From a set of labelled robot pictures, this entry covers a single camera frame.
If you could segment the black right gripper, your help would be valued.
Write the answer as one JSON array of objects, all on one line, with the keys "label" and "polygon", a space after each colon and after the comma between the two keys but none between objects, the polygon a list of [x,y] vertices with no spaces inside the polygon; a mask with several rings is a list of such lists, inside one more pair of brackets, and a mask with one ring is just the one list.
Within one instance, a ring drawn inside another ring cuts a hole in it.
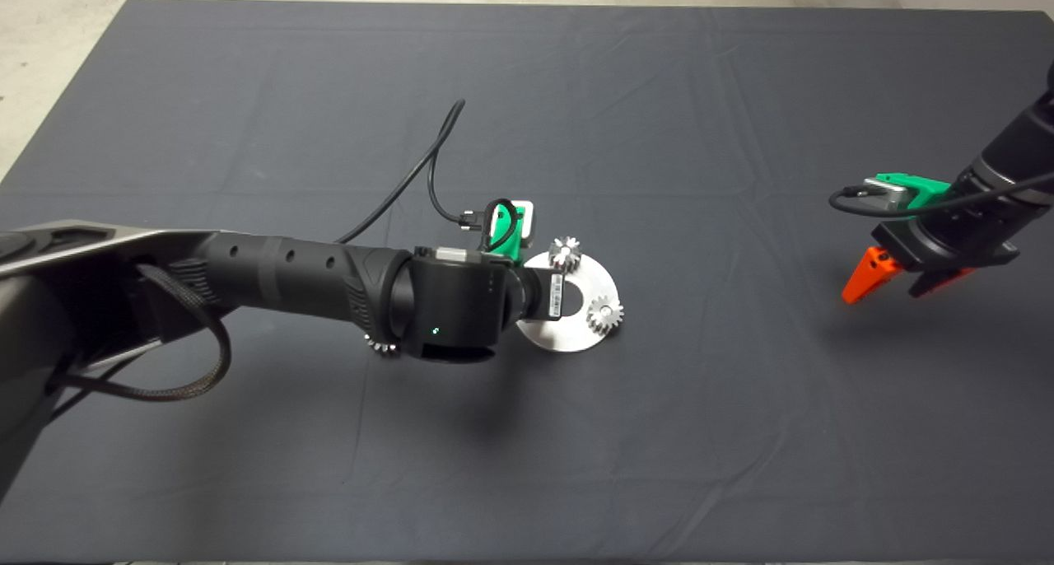
[{"label": "black right gripper", "polygon": [[881,222],[872,231],[879,246],[867,247],[841,299],[855,305],[902,270],[916,275],[907,295],[926,297],[976,268],[1017,259],[1020,252],[1011,238],[1023,229],[1024,203],[1012,198]]}]

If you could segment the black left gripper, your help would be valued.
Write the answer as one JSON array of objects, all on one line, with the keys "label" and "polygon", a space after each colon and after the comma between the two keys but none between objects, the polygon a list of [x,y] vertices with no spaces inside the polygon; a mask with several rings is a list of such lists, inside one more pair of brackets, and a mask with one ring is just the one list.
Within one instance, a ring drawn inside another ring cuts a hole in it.
[{"label": "black left gripper", "polygon": [[558,320],[583,310],[584,290],[552,268],[515,268],[515,320]]}]

